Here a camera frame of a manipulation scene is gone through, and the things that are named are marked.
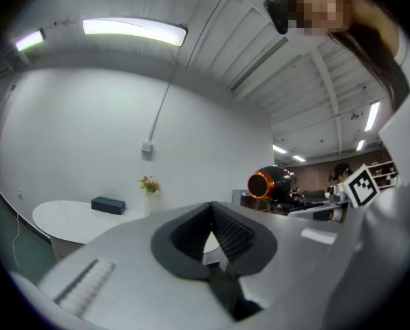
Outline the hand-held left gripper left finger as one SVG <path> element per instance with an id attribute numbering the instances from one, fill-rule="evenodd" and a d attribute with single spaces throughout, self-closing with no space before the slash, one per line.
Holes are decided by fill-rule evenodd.
<path id="1" fill-rule="evenodd" d="M 155 231 L 196 205 L 118 225 L 57 263 L 39 282 L 56 298 L 98 259 L 114 264 L 83 320 L 105 329 L 225 329 L 233 319 L 208 283 L 177 278 L 151 252 Z"/>

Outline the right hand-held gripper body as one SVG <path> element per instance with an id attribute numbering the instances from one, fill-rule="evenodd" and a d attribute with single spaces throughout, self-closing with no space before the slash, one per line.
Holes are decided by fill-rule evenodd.
<path id="1" fill-rule="evenodd" d="M 379 193 L 379 188 L 371 176 L 366 165 L 362 165 L 356 171 L 349 164 L 337 164 L 329 174 L 329 182 L 335 184 L 330 187 L 329 202 L 348 202 L 348 208 L 359 208 L 368 205 Z M 333 222 L 344 222 L 347 212 L 342 219 L 328 219 Z"/>

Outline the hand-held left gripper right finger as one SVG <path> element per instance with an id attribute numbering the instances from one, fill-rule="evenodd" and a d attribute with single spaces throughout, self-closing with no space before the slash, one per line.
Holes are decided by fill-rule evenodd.
<path id="1" fill-rule="evenodd" d="M 354 254 L 360 217 L 335 223 L 216 201 L 211 206 L 259 223 L 277 240 L 270 262 L 260 272 L 239 279 L 246 300 L 262 310 L 240 321 L 220 320 L 214 329 L 326 329 L 327 306 Z"/>

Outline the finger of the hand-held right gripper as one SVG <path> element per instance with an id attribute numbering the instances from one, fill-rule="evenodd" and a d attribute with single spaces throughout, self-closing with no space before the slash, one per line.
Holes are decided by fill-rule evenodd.
<path id="1" fill-rule="evenodd" d="M 300 219 L 342 219 L 343 214 L 347 212 L 349 203 L 340 202 L 319 202 L 313 206 L 304 209 L 295 210 L 288 213 L 288 217 L 296 217 Z"/>

